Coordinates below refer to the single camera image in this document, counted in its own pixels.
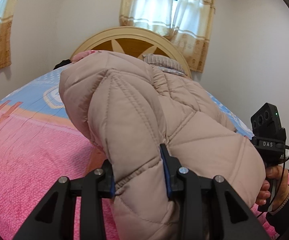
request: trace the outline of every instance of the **metal bolt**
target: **metal bolt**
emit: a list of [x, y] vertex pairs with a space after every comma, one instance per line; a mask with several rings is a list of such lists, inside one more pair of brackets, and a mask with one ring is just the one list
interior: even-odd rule
[[224, 177], [222, 177], [221, 175], [215, 176], [214, 179], [215, 179], [215, 181], [218, 182], [218, 183], [224, 182]]
[[68, 181], [68, 178], [66, 176], [62, 176], [58, 179], [58, 182], [60, 183], [66, 183]]
[[181, 174], [187, 174], [187, 173], [189, 172], [189, 169], [186, 168], [186, 167], [181, 167], [181, 168], [179, 169], [179, 172], [180, 172]]
[[101, 175], [103, 173], [103, 169], [95, 169], [94, 174], [95, 175]]

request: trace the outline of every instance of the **cream headboard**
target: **cream headboard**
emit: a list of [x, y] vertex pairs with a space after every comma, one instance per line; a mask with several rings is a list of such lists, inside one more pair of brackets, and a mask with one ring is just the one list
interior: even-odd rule
[[178, 61], [188, 77], [191, 72], [183, 55], [166, 38], [146, 29], [123, 26], [102, 31], [85, 41], [72, 56], [86, 50], [109, 50], [142, 59], [142, 54], [158, 54]]

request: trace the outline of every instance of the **quilted jacket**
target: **quilted jacket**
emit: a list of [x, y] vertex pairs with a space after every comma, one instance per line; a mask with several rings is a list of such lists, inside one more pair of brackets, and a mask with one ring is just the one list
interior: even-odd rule
[[102, 51], [64, 70], [59, 92], [72, 123], [112, 164], [121, 240], [175, 238], [179, 207], [166, 195], [161, 143], [182, 166], [208, 178], [223, 175], [254, 204], [263, 161], [197, 82]]

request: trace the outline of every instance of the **finger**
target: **finger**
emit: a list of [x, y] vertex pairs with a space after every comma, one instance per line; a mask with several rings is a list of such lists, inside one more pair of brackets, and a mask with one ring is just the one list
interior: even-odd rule
[[263, 182], [262, 187], [261, 187], [260, 190], [266, 191], [266, 190], [268, 190], [269, 188], [270, 188], [270, 183], [269, 183], [267, 180], [265, 180], [265, 181]]
[[265, 205], [266, 202], [267, 202], [267, 201], [266, 201], [265, 199], [258, 199], [258, 198], [257, 198], [257, 200], [255, 201], [255, 203], [256, 203], [257, 205], [259, 205], [259, 206]]
[[281, 179], [282, 167], [273, 166], [266, 168], [266, 176], [269, 179]]
[[283, 173], [283, 180], [288, 180], [289, 179], [289, 171], [288, 169], [285, 169], [285, 172]]
[[269, 191], [260, 191], [257, 198], [259, 199], [267, 199], [271, 196], [270, 192]]

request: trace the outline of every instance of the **camera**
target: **camera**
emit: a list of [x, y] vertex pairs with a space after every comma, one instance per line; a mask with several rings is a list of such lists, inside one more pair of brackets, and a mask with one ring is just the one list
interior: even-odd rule
[[[289, 160], [289, 146], [286, 145], [286, 129], [281, 126], [280, 116], [276, 106], [265, 103], [252, 117], [252, 132], [250, 140], [260, 154], [265, 167], [276, 166]], [[277, 181], [267, 179], [270, 183], [271, 197], [260, 212], [272, 211], [272, 202], [276, 192]]]

